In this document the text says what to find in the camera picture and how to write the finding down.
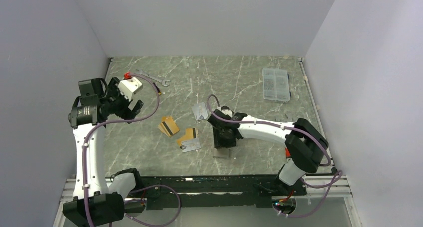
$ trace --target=white wall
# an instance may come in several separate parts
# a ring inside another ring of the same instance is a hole
[[[106,54],[304,56],[334,0],[77,0]]]
[[[365,227],[423,222],[423,0],[335,0],[306,55]]]
[[[106,68],[74,0],[0,0],[0,226],[52,226],[75,173],[78,80]]]

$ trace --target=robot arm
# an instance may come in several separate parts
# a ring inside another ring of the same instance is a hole
[[[102,225],[121,220],[124,216],[124,199],[133,189],[144,187],[140,174],[136,169],[127,169],[116,173],[110,186],[104,178],[103,143],[106,127],[101,125],[109,115],[130,120],[140,112],[143,103],[138,100],[134,108],[128,108],[133,95],[142,88],[137,78],[119,80],[112,78],[110,83],[103,85],[105,80],[95,78],[79,82],[81,96],[75,99],[69,114],[69,122],[73,128],[77,152],[76,185],[73,191],[73,201],[63,205],[64,215],[77,226],[89,226],[84,209],[84,196],[88,196],[89,208],[93,223]],[[86,159],[83,158],[82,144],[85,137],[93,130],[86,149]],[[86,184],[83,182],[83,172],[86,172]]]
[[[328,142],[325,138],[305,119],[299,118],[296,122],[273,122],[254,118],[245,113],[234,113],[227,106],[214,111],[220,118],[241,123],[231,123],[220,120],[214,115],[208,118],[213,125],[214,144],[216,148],[228,148],[236,145],[237,139],[255,138],[270,141],[276,144],[285,144],[291,154],[291,159],[283,165],[278,173],[277,180],[284,186],[289,187],[305,173],[315,173],[323,158],[323,152],[308,137],[300,132],[288,128],[300,129],[319,141],[326,150]],[[258,125],[260,122],[273,123],[273,125]]]

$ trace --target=marble table surface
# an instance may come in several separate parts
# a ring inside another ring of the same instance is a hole
[[[263,68],[289,73],[291,100],[275,103],[263,99]],[[163,87],[158,111],[150,119],[132,124],[107,126],[104,143],[106,175],[137,168],[142,176],[276,174],[286,163],[285,146],[262,140],[243,139],[231,148],[228,159],[213,157],[213,131],[206,121],[196,121],[191,106],[205,102],[214,93],[221,104],[256,118],[289,122],[302,117],[318,129],[316,115],[297,58],[292,56],[161,56],[113,58],[106,80],[126,72],[144,72],[171,80]],[[149,114],[155,94],[147,82],[135,99],[144,102],[138,117]],[[172,116],[180,132],[172,137],[157,128],[162,116]],[[176,140],[186,128],[197,128],[201,149],[183,153]],[[318,172],[329,173],[330,167]]]

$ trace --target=metal frame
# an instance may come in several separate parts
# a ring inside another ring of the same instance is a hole
[[[304,75],[304,82],[306,83],[307,86],[307,90],[310,94],[310,99],[313,105],[313,109],[316,115],[316,119],[318,121],[318,125],[319,125],[319,130],[322,133],[323,136],[325,136],[324,131],[323,131],[323,127],[322,124],[320,122],[320,118],[319,118],[319,114],[317,111],[317,107],[316,104],[314,102],[314,98],[313,95],[311,93],[311,89],[310,89],[310,85],[308,82],[308,78],[307,75],[305,73],[304,70],[304,65],[303,65],[303,60],[304,58],[298,58],[298,64],[301,68],[301,71]],[[332,175],[307,175],[305,176],[305,180],[306,182],[312,184],[312,185],[321,185],[324,183],[327,183],[329,181],[331,181],[332,179]],[[58,210],[57,210],[57,214],[56,214],[56,219],[54,221],[53,226],[54,227],[63,227],[64,222],[66,220],[66,217],[63,215],[63,204],[65,202],[68,201],[72,201],[72,194],[73,194],[73,190],[75,187],[75,181],[76,179],[67,179],[65,186],[63,188],[63,192],[62,195],[60,197],[60,202],[59,202],[59,206],[58,206]],[[109,185],[111,182],[110,180],[106,179],[107,185]],[[295,198],[307,198],[309,201],[309,204],[311,203],[311,199],[313,198],[322,198],[322,196],[325,194],[326,192],[326,188],[321,188],[321,189],[314,189],[311,187],[306,187],[307,190],[307,195],[305,196],[295,196]],[[198,194],[198,193],[180,193],[180,194]],[[272,196],[273,199],[281,199],[284,198],[285,196]],[[348,216],[350,218],[350,222],[351,222],[351,226],[352,227],[362,227],[362,223],[360,221],[360,217],[358,215],[357,212],[357,208],[354,204],[354,199],[353,199],[353,195],[351,193],[351,189],[347,180],[347,177],[345,175],[342,176],[342,178],[336,182],[336,184],[334,184],[330,191],[329,194],[327,196],[328,198],[344,198],[344,202],[345,202],[345,206],[348,212]]]

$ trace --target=purple cable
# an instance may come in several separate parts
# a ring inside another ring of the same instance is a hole
[[[218,107],[220,107],[220,102],[219,102],[219,99],[218,99],[218,98],[217,98],[217,96],[216,96],[216,95],[214,95],[214,94],[210,94],[210,95],[207,97],[206,107],[207,107],[207,109],[209,110],[209,112],[210,112],[210,113],[211,113],[214,117],[216,117],[217,119],[219,119],[219,120],[221,120],[221,121],[228,122],[228,123],[236,123],[236,124],[254,124],[254,121],[233,121],[233,120],[226,120],[226,119],[223,119],[223,118],[221,118],[220,116],[216,115],[216,114],[212,111],[212,109],[210,108],[209,100],[210,100],[210,98],[211,98],[211,97],[214,97],[214,98],[216,99],[217,106],[218,106]],[[268,121],[256,121],[256,123],[257,123],[257,124],[265,124],[265,125],[269,125],[269,126],[274,126],[274,127],[277,127],[277,128],[281,128],[281,125],[278,125],[278,124],[275,124],[275,123],[272,123],[272,122],[268,122]],[[316,145],[320,148],[320,150],[323,152],[323,154],[325,155],[326,159],[328,160],[328,163],[321,164],[320,166],[330,166],[330,165],[331,165],[331,161],[330,161],[330,157],[329,157],[328,152],[325,150],[325,148],[323,148],[322,144],[320,144],[320,142],[319,142],[318,140],[316,140],[316,138],[314,138],[314,137],[313,137],[312,135],[310,135],[309,133],[307,133],[307,132],[305,132],[305,131],[303,131],[303,130],[301,130],[301,129],[295,128],[295,127],[288,127],[288,126],[284,126],[284,128],[285,128],[285,129],[288,129],[288,130],[292,130],[292,131],[300,132],[301,134],[303,134],[303,135],[307,136],[308,138],[310,138],[310,139],[311,139],[314,143],[316,143]]]
[[[141,75],[130,74],[130,76],[135,76],[135,77],[141,78],[141,79],[147,81],[151,85],[154,92],[156,93],[156,107],[154,108],[154,111],[151,114],[149,114],[145,117],[141,117],[141,118],[137,118],[137,119],[133,119],[133,120],[105,121],[105,122],[97,124],[97,126],[95,126],[93,129],[91,129],[88,132],[87,136],[84,139],[84,144],[82,146],[82,181],[83,181],[84,185],[86,185],[88,183],[88,179],[87,179],[87,176],[88,176],[88,173],[87,173],[87,147],[85,147],[84,145],[89,142],[89,140],[90,140],[92,134],[94,133],[94,131],[97,130],[98,128],[100,128],[101,126],[108,125],[108,124],[124,123],[124,122],[125,123],[132,123],[132,122],[137,122],[137,121],[143,121],[147,118],[150,118],[152,115],[154,115],[154,113],[156,113],[157,109],[159,108],[159,103],[160,103],[159,93],[157,92],[157,89],[154,87],[153,83],[149,79],[147,79],[147,78],[145,78]],[[87,221],[88,221],[89,226],[95,227],[95,225],[92,221],[90,209],[89,209],[89,206],[88,206],[88,188],[87,187],[84,187],[84,207],[85,207],[85,213],[87,215]]]
[[[308,217],[308,216],[310,216],[310,215],[312,215],[312,214],[314,214],[316,211],[318,211],[319,209],[320,209],[320,207],[322,206],[322,204],[323,204],[323,202],[325,202],[325,199],[326,199],[326,197],[328,196],[328,194],[329,194],[329,190],[330,190],[330,188],[332,187],[332,183],[333,182],[335,182],[336,180],[336,177],[337,176],[342,176],[342,171],[341,170],[339,170],[333,177],[332,177],[332,180],[331,180],[331,184],[328,186],[328,189],[326,190],[326,192],[325,192],[325,195],[323,196],[323,198],[320,200],[320,202],[319,202],[319,204],[316,206],[316,208],[314,208],[312,211],[310,211],[309,213],[306,213],[306,214],[303,214],[303,215],[297,215],[297,216],[292,216],[292,215],[286,215],[285,214],[285,216],[286,217],[288,217],[288,218],[304,218],[304,217]]]
[[[315,188],[315,189],[320,189],[320,188],[324,188],[324,187],[327,187],[327,186],[331,186],[331,185],[333,185],[335,182],[337,182],[340,178],[342,178],[342,175],[340,175],[339,173],[342,173],[342,171],[338,171],[337,173],[335,173],[335,176],[337,176],[338,175],[338,177],[337,178],[335,178],[335,179],[332,179],[329,183],[327,183],[327,184],[324,184],[324,185],[311,185],[311,184],[309,184],[309,183],[307,183],[307,182],[305,182],[305,180],[303,179],[303,178],[301,178],[300,180],[301,180],[301,182],[303,183],[303,184],[305,184],[306,186],[309,186],[309,187],[311,187],[311,188]]]
[[[126,205],[129,202],[144,202],[144,201],[143,200],[134,200],[134,199],[132,199],[132,200],[124,201],[124,204]]]
[[[171,190],[175,194],[176,198],[178,199],[178,209],[176,210],[175,215],[168,222],[166,222],[164,224],[161,224],[161,225],[148,224],[148,223],[142,222],[141,220],[139,220],[137,218],[131,217],[131,216],[127,215],[127,214],[125,214],[125,216],[128,217],[128,218],[130,218],[131,220],[133,220],[135,222],[138,222],[138,223],[140,223],[142,225],[149,226],[149,227],[163,227],[163,226],[167,226],[168,224],[172,223],[176,219],[176,217],[178,217],[179,212],[181,212],[181,199],[179,198],[178,193],[176,193],[176,191],[174,189],[172,189],[169,186],[165,186],[165,185],[153,185],[153,186],[144,187],[144,188],[139,189],[139,190],[131,191],[130,193],[132,194],[132,193],[144,191],[144,190],[147,190],[147,189],[151,189],[151,188],[154,188],[154,187],[165,187],[165,188]]]

